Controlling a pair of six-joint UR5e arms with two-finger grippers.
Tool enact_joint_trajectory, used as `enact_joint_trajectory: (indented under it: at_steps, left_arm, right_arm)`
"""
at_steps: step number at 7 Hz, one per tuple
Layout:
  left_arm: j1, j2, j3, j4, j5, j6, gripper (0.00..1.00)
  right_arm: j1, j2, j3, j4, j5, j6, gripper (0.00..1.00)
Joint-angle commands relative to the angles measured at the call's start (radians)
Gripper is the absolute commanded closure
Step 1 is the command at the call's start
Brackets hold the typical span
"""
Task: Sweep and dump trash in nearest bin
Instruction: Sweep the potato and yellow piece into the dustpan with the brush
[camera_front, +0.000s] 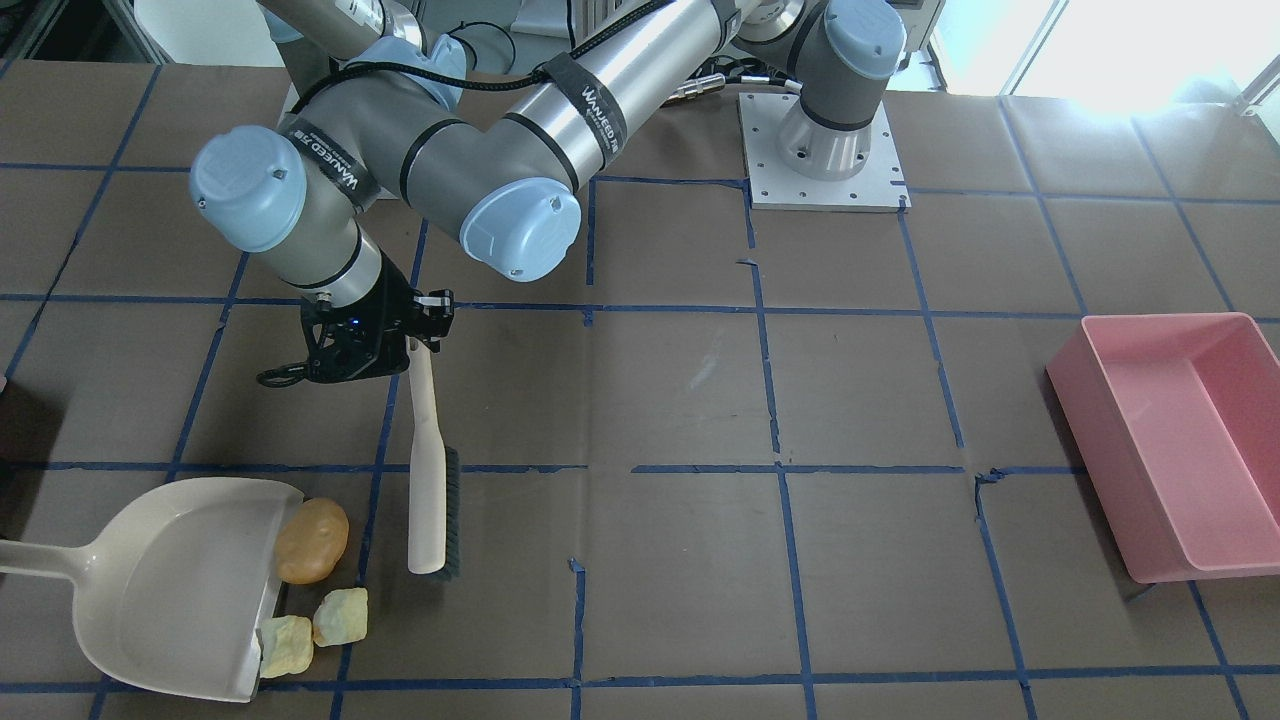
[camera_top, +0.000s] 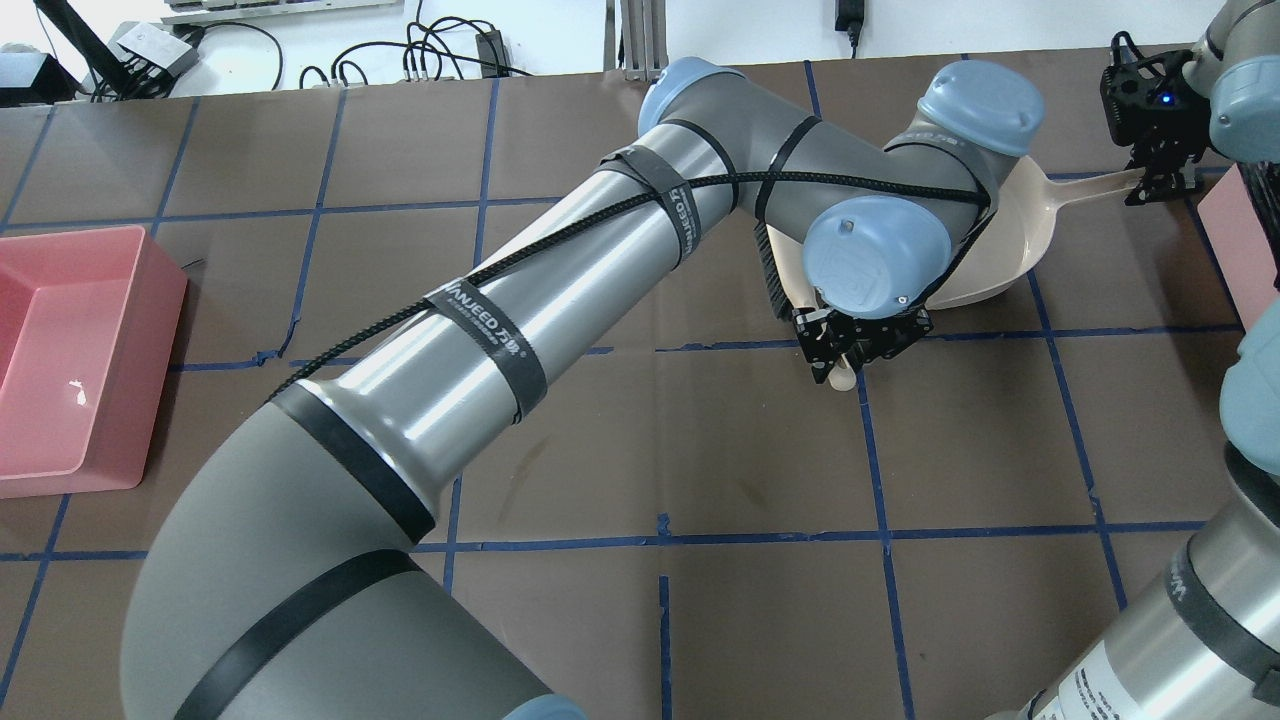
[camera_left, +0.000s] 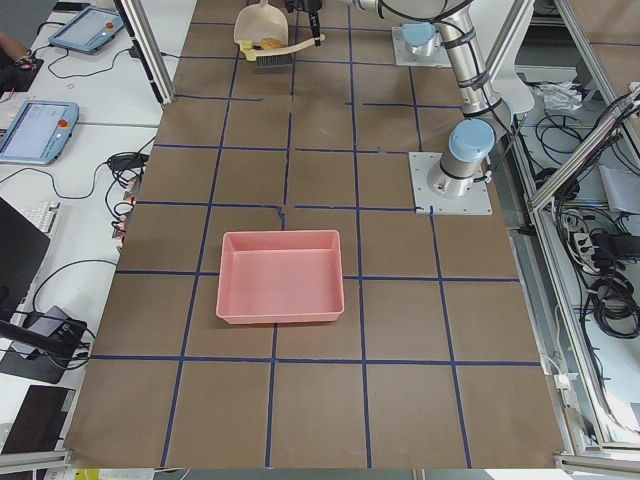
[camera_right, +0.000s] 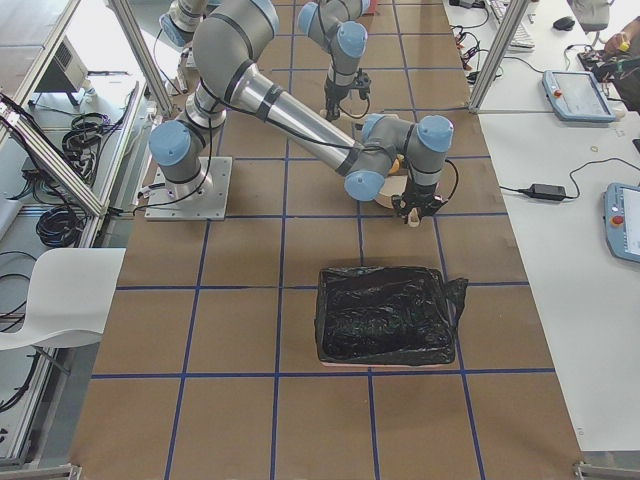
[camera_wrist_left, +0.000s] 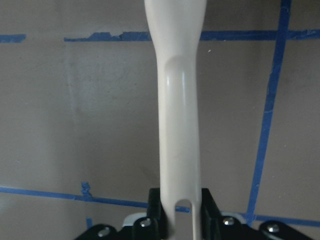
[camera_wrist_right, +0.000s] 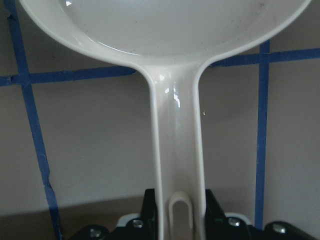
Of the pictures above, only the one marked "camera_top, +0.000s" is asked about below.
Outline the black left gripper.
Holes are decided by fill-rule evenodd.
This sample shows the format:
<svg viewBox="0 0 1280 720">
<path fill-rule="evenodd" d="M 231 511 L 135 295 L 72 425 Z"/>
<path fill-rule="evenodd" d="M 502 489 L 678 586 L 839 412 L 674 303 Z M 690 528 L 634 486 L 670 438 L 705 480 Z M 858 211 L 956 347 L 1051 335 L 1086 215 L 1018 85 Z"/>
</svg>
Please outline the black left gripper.
<svg viewBox="0 0 1280 720">
<path fill-rule="evenodd" d="M 934 329 L 924 307 L 881 319 L 859 319 L 832 307 L 795 307 L 792 324 L 813 375 L 829 375 L 838 360 L 854 372 L 892 359 Z"/>
</svg>

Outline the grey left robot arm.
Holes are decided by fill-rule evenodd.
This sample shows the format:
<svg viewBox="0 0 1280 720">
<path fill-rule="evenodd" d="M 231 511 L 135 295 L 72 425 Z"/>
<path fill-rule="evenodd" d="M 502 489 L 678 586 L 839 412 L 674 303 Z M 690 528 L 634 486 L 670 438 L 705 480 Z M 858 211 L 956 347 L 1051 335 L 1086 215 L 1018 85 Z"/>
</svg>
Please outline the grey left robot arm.
<svg viewBox="0 0 1280 720">
<path fill-rule="evenodd" d="M 411 559 L 445 486 L 733 211 L 794 242 L 815 380 L 900 354 L 991 246 L 1044 118 L 1024 76 L 941 69 L 883 147 L 696 56 L 637 140 L 332 380 L 296 373 L 196 474 L 128 607 L 129 719 L 580 719 Z"/>
</svg>

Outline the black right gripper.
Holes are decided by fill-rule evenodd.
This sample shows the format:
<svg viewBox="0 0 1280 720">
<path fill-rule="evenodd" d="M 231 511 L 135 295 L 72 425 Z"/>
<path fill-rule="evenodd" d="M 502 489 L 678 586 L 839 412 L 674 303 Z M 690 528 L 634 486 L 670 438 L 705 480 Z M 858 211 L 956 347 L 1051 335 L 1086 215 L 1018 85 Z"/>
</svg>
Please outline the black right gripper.
<svg viewBox="0 0 1280 720">
<path fill-rule="evenodd" d="M 1210 101 L 1194 91 L 1184 67 L 1190 49 L 1144 54 L 1128 32 L 1110 42 L 1110 64 L 1100 79 L 1108 133 L 1129 149 L 1128 169 L 1140 178 L 1124 204 L 1130 208 L 1187 199 L 1201 191 L 1194 167 L 1210 147 Z"/>
</svg>

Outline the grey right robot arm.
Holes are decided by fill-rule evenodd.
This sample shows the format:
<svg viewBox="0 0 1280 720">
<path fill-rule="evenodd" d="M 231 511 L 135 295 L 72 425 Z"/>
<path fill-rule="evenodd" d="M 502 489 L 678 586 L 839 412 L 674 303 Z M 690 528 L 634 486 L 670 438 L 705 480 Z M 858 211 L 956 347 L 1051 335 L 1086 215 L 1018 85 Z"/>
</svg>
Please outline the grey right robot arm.
<svg viewBox="0 0 1280 720">
<path fill-rule="evenodd" d="M 1229 1 L 1193 47 L 1188 85 L 1215 151 L 1277 161 L 1277 4 Z M 1277 306 L 1247 328 L 1219 415 L 1230 498 L 1015 719 L 1277 716 Z"/>
</svg>

